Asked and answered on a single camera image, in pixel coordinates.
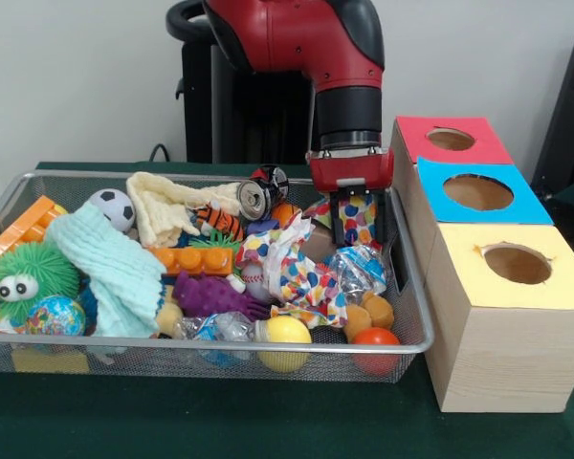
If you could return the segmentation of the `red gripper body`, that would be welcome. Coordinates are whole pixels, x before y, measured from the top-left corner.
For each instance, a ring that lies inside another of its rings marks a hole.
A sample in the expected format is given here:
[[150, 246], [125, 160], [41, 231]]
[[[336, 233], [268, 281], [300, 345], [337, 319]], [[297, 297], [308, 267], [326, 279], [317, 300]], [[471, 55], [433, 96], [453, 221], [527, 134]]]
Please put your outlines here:
[[391, 150], [369, 147], [351, 150], [309, 150], [305, 155], [315, 189], [324, 194], [347, 188], [380, 190], [392, 183]]

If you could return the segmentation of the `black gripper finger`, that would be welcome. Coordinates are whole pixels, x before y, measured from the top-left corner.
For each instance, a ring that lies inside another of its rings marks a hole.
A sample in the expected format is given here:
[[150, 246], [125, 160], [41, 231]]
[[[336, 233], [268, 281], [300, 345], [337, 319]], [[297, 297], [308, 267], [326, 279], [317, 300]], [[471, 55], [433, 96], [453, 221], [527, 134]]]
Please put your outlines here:
[[329, 194], [329, 206], [331, 216], [331, 229], [333, 233], [333, 242], [337, 247], [344, 246], [343, 223], [340, 217], [340, 193], [331, 192]]
[[386, 242], [386, 197], [387, 190], [385, 188], [374, 191], [376, 204], [376, 217], [374, 220], [376, 229], [375, 240], [379, 244]]

